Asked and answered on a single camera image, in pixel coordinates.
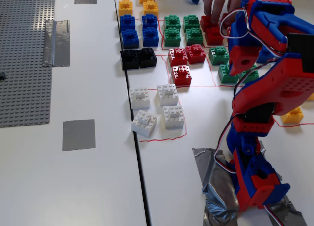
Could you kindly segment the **blue and red gripper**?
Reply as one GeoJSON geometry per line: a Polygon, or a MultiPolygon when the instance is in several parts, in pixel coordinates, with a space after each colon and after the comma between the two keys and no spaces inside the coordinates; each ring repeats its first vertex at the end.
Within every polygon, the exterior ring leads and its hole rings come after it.
{"type": "MultiPolygon", "coordinates": [[[[191,0],[198,4],[200,0],[191,0]]],[[[228,39],[229,52],[229,74],[236,76],[243,71],[251,69],[259,57],[262,46],[248,46],[246,22],[236,21],[231,24],[228,39]]]]}

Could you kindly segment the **person's hand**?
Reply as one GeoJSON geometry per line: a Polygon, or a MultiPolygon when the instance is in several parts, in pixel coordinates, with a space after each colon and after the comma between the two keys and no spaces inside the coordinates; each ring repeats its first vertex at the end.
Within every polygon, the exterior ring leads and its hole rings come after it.
{"type": "MultiPolygon", "coordinates": [[[[210,16],[213,25],[218,24],[223,6],[226,0],[202,0],[204,3],[204,14],[210,16]]],[[[239,8],[241,0],[228,0],[227,10],[228,13],[236,8],[239,8]]]]}

